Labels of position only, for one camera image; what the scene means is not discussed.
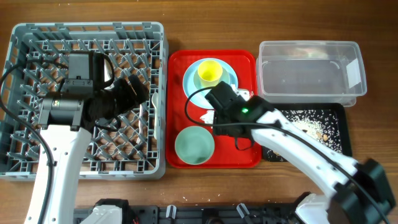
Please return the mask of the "white plastic fork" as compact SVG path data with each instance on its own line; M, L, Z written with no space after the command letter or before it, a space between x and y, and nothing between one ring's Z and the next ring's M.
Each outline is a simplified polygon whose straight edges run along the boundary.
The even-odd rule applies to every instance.
M144 107L143 107L143 104L141 104L140 107L139 107L139 123L138 123L138 125L139 125L139 135L138 135L137 140L136 140L137 144L140 144L140 143L143 142L142 135L144 133L144 130L143 130L144 129L144 124L143 124L143 122L141 120L143 114L144 114Z

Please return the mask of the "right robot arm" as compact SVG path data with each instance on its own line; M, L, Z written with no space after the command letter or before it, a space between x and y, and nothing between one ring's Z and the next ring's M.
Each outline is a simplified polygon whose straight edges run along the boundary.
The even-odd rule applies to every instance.
M396 201L380 163L360 164L296 128L261 97L244 100L232 93L206 99L215 109L214 128L222 135L248 138L280 154L322 191L298 203L304 223L387 223Z

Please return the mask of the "rice and food scraps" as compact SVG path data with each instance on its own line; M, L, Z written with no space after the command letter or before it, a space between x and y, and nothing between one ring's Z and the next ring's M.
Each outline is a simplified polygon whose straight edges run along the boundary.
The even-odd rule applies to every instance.
M281 110L296 128L329 147L343 152L338 128L338 118L332 110Z

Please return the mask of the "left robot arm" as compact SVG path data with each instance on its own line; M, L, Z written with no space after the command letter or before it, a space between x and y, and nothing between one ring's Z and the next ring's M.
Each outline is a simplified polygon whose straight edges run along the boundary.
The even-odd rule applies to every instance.
M46 94L40 109L39 166L26 223L71 223L81 164L93 130L112 130L117 119L149 99L147 87L135 76L67 78L59 91Z

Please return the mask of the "white tissue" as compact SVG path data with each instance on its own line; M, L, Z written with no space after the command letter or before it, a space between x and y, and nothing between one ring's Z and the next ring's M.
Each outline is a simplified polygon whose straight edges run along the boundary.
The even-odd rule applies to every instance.
M239 95L242 96L244 100L248 100L250 99L250 97L252 96L252 92L250 92L249 90L245 90L245 89L233 89L233 91ZM213 123L213 118L214 118L214 110L208 110L204 115L202 115L200 117L200 119L205 123L205 124L212 124Z

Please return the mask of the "green bowl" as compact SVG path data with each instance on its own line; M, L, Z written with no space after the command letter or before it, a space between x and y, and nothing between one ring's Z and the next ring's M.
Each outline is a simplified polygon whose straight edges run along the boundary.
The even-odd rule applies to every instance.
M189 126L180 131L175 139L175 153L186 164L197 166L211 159L215 140L211 133L200 126Z

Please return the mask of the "white plastic spoon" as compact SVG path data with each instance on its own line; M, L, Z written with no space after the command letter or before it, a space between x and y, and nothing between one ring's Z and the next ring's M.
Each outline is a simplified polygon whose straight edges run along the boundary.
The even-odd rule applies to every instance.
M158 100L159 94L154 92L151 98L152 106L154 107L154 138L157 139L158 137L158 128L159 128L159 121L158 121Z

